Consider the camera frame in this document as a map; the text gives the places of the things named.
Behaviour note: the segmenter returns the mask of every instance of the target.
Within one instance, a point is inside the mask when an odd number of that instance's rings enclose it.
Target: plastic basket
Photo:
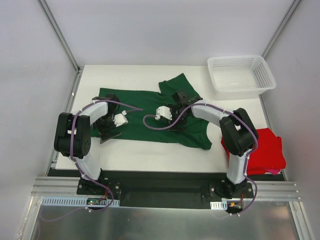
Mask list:
[[[262,56],[222,56],[208,59],[218,100],[256,98],[276,87],[275,78]]]

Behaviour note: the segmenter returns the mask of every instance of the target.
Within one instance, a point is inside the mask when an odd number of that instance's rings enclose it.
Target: white wall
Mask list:
[[[47,0],[85,64],[197,65],[261,55],[292,0]]]
[[[320,239],[320,1],[305,0],[267,63],[276,88],[264,94],[272,130],[282,137],[289,180],[300,183],[315,239]]]
[[[75,72],[36,0],[0,2],[0,239],[16,236]]]

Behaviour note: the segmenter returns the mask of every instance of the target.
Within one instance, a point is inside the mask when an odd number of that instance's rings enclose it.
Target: red fabric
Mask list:
[[[269,128],[257,130],[258,149],[250,155],[247,174],[257,175],[267,172],[276,173],[277,170],[286,168],[286,160],[282,154],[282,139],[275,136]],[[228,157],[229,151],[226,149],[224,139],[221,139],[221,144],[226,151]]]

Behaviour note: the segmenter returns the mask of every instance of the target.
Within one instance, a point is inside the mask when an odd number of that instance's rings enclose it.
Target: white table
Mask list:
[[[77,111],[90,103],[93,97],[98,96],[100,88],[159,92],[159,82],[170,80],[181,73],[185,74],[193,88],[208,102],[230,110],[244,108],[256,129],[267,127],[258,97],[215,100],[206,66],[86,65],[72,111]],[[100,139],[93,137],[91,151],[103,170],[227,172],[228,159],[220,143],[222,136],[220,128],[209,123],[207,135],[212,142],[210,150],[186,147],[178,143],[123,139],[110,139],[100,144]],[[60,154],[56,169],[75,170],[76,167],[68,158]]]

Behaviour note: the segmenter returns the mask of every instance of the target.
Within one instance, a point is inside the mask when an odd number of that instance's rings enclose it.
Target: dark green fabric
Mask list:
[[[100,88],[99,97],[105,97],[107,93],[112,93],[115,94],[122,103],[143,109],[143,111],[128,112],[126,115],[128,124],[113,130],[121,132],[121,135],[116,138],[160,143],[179,143],[191,148],[210,149],[212,144],[207,137],[208,122],[205,120],[189,117],[185,132],[169,130],[157,131],[144,126],[143,117],[145,115],[154,115],[158,107],[175,103],[172,99],[172,94],[176,91],[184,89],[192,98],[198,95],[184,74],[169,81],[159,82],[159,87],[160,93],[155,91]],[[121,113],[123,110],[129,109],[121,106],[117,113]],[[152,127],[160,128],[165,127],[167,122],[147,118],[146,123]],[[96,129],[92,130],[92,136],[99,137]]]

